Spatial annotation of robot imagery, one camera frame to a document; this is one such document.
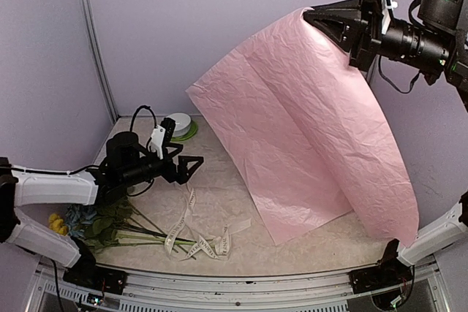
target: green leaf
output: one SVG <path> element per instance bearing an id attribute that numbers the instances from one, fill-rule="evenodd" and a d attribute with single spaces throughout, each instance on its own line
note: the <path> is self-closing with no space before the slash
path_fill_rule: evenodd
<path id="1" fill-rule="evenodd" d="M 104 245 L 102 245 L 101 243 L 96 243 L 94 245 L 94 250 L 101 250 L 104 248 Z"/>
<path id="2" fill-rule="evenodd" d="M 96 235 L 94 234 L 93 226 L 88 226 L 85 229 L 85 232 L 83 233 L 85 236 L 85 239 L 90 239 L 92 237 L 95 237 Z"/>
<path id="3" fill-rule="evenodd" d="M 101 234 L 99 234 L 99 236 L 97 237 L 99 242 L 102 244 L 102 245 L 105 245 L 107 242 L 111 241 L 112 240 L 112 232 L 114 231 L 114 229 L 112 228 L 106 228 L 104 229 Z"/>
<path id="4" fill-rule="evenodd" d="M 86 239 L 85 240 L 85 244 L 86 246 L 95 246 L 96 243 L 98 243 L 99 241 L 95 238 L 91 238 L 91 239 Z"/>
<path id="5" fill-rule="evenodd" d="M 93 223 L 93 233 L 95 235 L 99 235 L 99 233 L 102 232 L 104 229 L 110 227 L 110 225 L 113 222 L 114 222 L 114 220 L 111 217 L 98 218 Z"/>
<path id="6" fill-rule="evenodd" d="M 96 211 L 104 217 L 112 217 L 116 215 L 116 209 L 113 206 L 99 206 Z"/>
<path id="7" fill-rule="evenodd" d="M 126 197 L 122 197 L 120 198 L 119 200 L 117 200 L 116 202 L 114 202 L 113 206 L 116 206 L 117 208 L 121 207 L 121 206 L 128 206 L 129 205 L 129 202 L 127 200 Z"/>
<path id="8" fill-rule="evenodd" d="M 133 214 L 133 210 L 131 208 L 119 208 L 117 210 L 117 216 L 121 218 L 130 218 Z"/>

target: pink paper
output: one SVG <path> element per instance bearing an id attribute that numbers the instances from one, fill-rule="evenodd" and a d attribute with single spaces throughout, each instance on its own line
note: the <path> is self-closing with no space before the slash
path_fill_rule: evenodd
<path id="1" fill-rule="evenodd" d="M 418 206 L 385 116 L 347 54 L 302 13 L 250 37 L 187 93 L 276 244 L 354 210 L 372 237 L 408 246 Z"/>

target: floor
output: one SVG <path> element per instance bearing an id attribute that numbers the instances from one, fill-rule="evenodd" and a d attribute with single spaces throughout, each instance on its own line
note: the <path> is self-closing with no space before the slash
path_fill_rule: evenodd
<path id="1" fill-rule="evenodd" d="M 97 254 L 102 264 L 158 273 L 213 276 L 261 276 L 315 273 L 375 263 L 386 240 L 367 236 L 354 213 L 348 213 L 302 237 L 280 246 L 273 244 L 249 192 L 230 157 L 206 121 L 195 118 L 199 132 L 183 142 L 183 155 L 204 156 L 205 163 L 190 180 L 196 189 L 194 221 L 203 235 L 219 236 L 225 224 L 252 219 L 247 230 L 232 236 L 229 259 L 218 261 L 198 253 L 196 260 L 169 257 L 162 246 L 107 248 Z M 129 118 L 121 118 L 111 135 L 128 130 Z M 150 118 L 138 118 L 134 131 L 145 145 L 153 127 Z M 97 161 L 104 158 L 101 150 Z M 164 231 L 168 231 L 184 211 L 185 187 L 157 178 L 150 191 L 131 199 L 132 203 Z M 190 237 L 186 229 L 182 237 Z"/>

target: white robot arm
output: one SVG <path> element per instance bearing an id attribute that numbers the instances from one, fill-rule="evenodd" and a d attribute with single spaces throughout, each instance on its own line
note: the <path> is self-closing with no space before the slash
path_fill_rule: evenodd
<path id="1" fill-rule="evenodd" d="M 107 141 L 106 157 L 99 166 L 74 172 L 12 166 L 7 158 L 0 157 L 0 243 L 12 243 L 59 262 L 68 268 L 73 283 L 90 288 L 99 286 L 97 281 L 102 283 L 102 276 L 98 279 L 89 276 L 105 269 L 94 269 L 96 260 L 86 245 L 44 227 L 20 207 L 58 203 L 112 204 L 128 195 L 130 186 L 150 183 L 159 176 L 169 183 L 186 183 L 204 160 L 201 156 L 179 156 L 178 164 L 174 163 L 173 158 L 183 150 L 182 145 L 170 142 L 174 127 L 175 122 L 170 118 L 165 118 L 161 126 L 155 124 L 151 145 L 156 152 L 140 145 L 135 133 L 118 133 Z"/>
<path id="2" fill-rule="evenodd" d="M 399 243 L 397 259 L 406 266 L 442 250 L 468 235 L 468 193 L 445 215 L 420 229 L 416 241 L 408 248 Z"/>
<path id="3" fill-rule="evenodd" d="M 19 207 L 57 203 L 92 205 L 98 191 L 94 177 L 86 171 L 76 175 L 47 175 L 26 173 L 25 169 L 24 172 L 12 171 L 11 176 L 4 175 L 1 179 L 1 195 L 3 198 L 13 196 L 14 214 L 19 221 L 5 242 L 49 257 L 64 267 L 73 267 L 81 256 L 77 244 L 70 237 L 59 235 L 29 218 Z"/>

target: metal frame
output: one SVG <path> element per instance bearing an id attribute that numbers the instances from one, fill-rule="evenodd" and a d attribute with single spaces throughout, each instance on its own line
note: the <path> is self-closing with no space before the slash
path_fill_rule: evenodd
<path id="1" fill-rule="evenodd" d="M 353 294 L 348 276 L 351 269 L 244 278 L 126 271 L 129 276 L 124 293 L 121 296 L 106 294 L 106 301 L 114 307 L 100 306 L 100 311 L 342 312 L 347 311 L 349 299 L 395 289 L 393 286 L 365 294 Z M 450 312 L 448 293 L 432 256 L 422 260 L 416 267 L 415 281 L 423 280 L 427 280 L 431 287 L 437 311 Z M 100 294 L 62 280 L 59 285 L 62 298 L 76 303 L 80 297 L 84 300 L 88 293 Z M 26 312 L 38 311 L 44 293 L 55 294 L 53 269 L 46 261 L 39 265 L 34 276 Z"/>
<path id="2" fill-rule="evenodd" d="M 114 101 L 112 92 L 110 90 L 107 75 L 105 74 L 104 64 L 102 63 L 101 51 L 97 41 L 96 30 L 94 28 L 93 15 L 91 12 L 90 0 L 80 0 L 83 9 L 83 15 L 86 22 L 86 31 L 88 33 L 88 40 L 93 54 L 94 64 L 96 66 L 97 75 L 99 78 L 99 85 L 104 96 L 105 105 L 109 112 L 112 123 L 118 120 L 118 113 L 116 109 L 116 103 Z"/>

